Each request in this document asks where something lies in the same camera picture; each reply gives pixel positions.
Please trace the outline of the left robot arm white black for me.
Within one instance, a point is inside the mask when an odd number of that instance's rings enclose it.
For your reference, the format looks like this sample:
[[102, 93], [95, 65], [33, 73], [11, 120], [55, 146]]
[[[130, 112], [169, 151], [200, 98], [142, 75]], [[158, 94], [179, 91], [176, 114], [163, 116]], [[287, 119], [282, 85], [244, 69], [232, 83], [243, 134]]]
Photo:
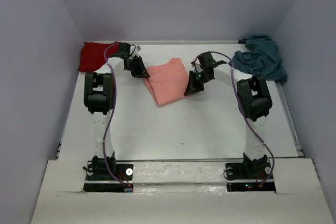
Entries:
[[93, 123], [95, 148], [90, 164], [84, 167], [90, 175], [113, 179], [123, 183], [116, 175], [117, 161], [111, 142], [110, 124], [117, 101], [116, 75], [129, 71], [134, 78], [148, 78], [141, 47], [126, 42], [114, 42], [103, 51], [105, 64], [95, 71], [85, 74], [83, 101]]

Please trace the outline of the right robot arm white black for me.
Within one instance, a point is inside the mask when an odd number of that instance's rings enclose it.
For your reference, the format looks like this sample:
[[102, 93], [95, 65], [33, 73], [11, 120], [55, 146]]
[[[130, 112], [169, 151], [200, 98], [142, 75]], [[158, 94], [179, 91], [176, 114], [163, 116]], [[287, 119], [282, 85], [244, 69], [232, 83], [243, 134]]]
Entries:
[[236, 69], [230, 58], [215, 60], [212, 51], [196, 56], [191, 66], [193, 69], [189, 71], [184, 96], [204, 91], [204, 85], [212, 80], [225, 83], [233, 88], [239, 112], [245, 121], [243, 160], [227, 163], [224, 177], [228, 181], [255, 179], [266, 182], [272, 176], [275, 164], [274, 155], [264, 140], [266, 119], [272, 108], [266, 79]]

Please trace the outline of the pink t shirt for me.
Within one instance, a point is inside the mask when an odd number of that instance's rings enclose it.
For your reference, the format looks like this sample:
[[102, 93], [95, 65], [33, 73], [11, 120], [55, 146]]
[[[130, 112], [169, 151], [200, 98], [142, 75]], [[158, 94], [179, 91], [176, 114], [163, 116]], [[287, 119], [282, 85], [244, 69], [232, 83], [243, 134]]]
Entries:
[[147, 67], [149, 78], [143, 83], [158, 107], [184, 99], [188, 84], [188, 73], [180, 58], [172, 58], [168, 63]]

